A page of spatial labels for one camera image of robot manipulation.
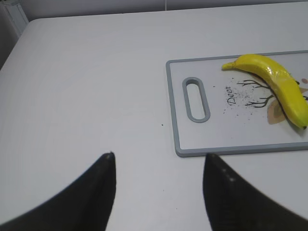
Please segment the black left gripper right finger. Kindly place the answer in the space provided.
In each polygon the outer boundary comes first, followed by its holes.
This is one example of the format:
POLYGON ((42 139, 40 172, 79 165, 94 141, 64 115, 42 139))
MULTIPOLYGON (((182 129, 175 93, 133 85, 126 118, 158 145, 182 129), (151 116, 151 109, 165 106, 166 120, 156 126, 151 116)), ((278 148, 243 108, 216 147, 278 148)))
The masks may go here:
POLYGON ((307 219, 273 201, 216 154, 205 157, 205 209, 214 231, 306 231, 307 219))

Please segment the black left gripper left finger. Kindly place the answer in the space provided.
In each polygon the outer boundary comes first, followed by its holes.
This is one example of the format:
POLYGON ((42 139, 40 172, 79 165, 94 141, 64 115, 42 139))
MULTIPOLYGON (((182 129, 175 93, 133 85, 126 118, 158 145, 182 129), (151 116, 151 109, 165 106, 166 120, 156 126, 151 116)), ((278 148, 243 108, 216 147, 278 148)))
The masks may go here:
POLYGON ((1 224, 2 231, 103 231, 116 195, 113 152, 40 206, 1 224))

